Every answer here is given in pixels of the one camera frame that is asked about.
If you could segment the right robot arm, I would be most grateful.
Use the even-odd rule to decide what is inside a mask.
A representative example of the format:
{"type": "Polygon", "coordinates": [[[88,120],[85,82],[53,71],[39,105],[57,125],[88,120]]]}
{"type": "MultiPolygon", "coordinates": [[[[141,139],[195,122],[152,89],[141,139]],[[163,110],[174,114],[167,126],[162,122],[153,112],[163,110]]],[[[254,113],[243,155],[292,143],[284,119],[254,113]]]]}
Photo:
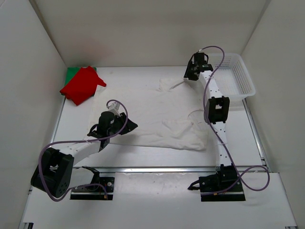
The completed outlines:
{"type": "Polygon", "coordinates": [[[200,80],[204,87],[204,120],[215,134],[214,142],[217,148],[216,172],[219,176],[214,178],[214,186],[221,191],[231,185],[228,174],[236,173],[232,161],[228,156],[225,124],[228,118],[230,99],[220,91],[214,78],[214,69],[208,63],[209,57],[203,52],[196,52],[190,58],[184,74],[184,79],[190,81],[200,80]]]}

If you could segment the white cloth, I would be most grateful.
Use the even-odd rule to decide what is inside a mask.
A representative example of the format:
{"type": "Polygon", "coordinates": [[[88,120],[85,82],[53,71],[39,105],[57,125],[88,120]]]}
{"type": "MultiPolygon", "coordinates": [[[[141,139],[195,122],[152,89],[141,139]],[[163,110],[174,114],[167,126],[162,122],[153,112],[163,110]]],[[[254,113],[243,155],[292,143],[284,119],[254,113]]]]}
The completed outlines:
{"type": "Polygon", "coordinates": [[[93,97],[88,127],[98,123],[106,103],[118,100],[138,127],[110,140],[112,144],[165,147],[204,151],[208,130],[203,120],[203,87],[183,79],[159,80],[159,87],[98,86],[93,97]]]}

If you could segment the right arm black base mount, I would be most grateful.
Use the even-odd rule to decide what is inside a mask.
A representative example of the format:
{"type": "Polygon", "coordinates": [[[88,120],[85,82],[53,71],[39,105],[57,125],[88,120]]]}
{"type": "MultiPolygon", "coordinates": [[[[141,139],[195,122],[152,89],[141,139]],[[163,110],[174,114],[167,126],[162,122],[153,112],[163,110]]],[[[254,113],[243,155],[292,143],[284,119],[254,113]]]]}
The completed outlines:
{"type": "Polygon", "coordinates": [[[221,165],[215,174],[199,177],[188,190],[199,190],[202,202],[246,201],[243,186],[232,165],[221,165]]]}

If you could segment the green t shirt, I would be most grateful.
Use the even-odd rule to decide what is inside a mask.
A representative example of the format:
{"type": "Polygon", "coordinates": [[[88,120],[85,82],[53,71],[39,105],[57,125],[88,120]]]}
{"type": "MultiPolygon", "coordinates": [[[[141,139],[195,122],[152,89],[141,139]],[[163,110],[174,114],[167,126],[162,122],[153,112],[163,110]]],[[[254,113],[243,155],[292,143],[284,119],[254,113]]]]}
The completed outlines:
{"type": "Polygon", "coordinates": [[[96,76],[96,67],[69,67],[60,93],[69,99],[81,94],[92,96],[96,76]]]}

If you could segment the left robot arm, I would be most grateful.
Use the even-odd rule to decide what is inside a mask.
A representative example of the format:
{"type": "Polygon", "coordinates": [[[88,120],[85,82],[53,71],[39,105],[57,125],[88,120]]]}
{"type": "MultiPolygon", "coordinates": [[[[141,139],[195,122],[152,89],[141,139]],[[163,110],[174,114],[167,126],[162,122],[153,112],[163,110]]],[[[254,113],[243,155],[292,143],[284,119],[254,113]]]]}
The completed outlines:
{"type": "Polygon", "coordinates": [[[110,137],[116,134],[125,135],[138,125],[131,121],[125,113],[111,111],[102,112],[98,123],[94,124],[87,134],[87,139],[82,143],[74,143],[63,151],[47,148],[41,157],[41,169],[37,166],[30,184],[35,188],[45,191],[41,178],[44,178],[50,194],[60,198],[68,190],[72,168],[84,158],[102,151],[110,142],[110,137]]]}

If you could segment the red t shirt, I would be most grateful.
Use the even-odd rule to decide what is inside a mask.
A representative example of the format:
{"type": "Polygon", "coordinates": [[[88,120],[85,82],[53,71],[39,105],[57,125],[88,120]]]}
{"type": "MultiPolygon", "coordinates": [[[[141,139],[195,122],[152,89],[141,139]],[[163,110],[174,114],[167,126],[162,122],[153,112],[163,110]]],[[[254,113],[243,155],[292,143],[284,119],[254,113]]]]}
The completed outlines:
{"type": "Polygon", "coordinates": [[[69,67],[66,73],[65,85],[60,93],[68,100],[72,100],[75,105],[80,105],[95,94],[97,86],[106,87],[96,68],[69,67]]]}

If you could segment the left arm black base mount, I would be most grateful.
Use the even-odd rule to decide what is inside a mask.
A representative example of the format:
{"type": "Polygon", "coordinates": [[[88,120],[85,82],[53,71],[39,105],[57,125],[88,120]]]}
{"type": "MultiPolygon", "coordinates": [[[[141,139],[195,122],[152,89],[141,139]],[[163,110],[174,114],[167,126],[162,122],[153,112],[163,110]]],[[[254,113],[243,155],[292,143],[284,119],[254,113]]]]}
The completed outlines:
{"type": "Polygon", "coordinates": [[[104,174],[93,167],[73,170],[70,182],[71,200],[113,200],[115,176],[104,174]]]}

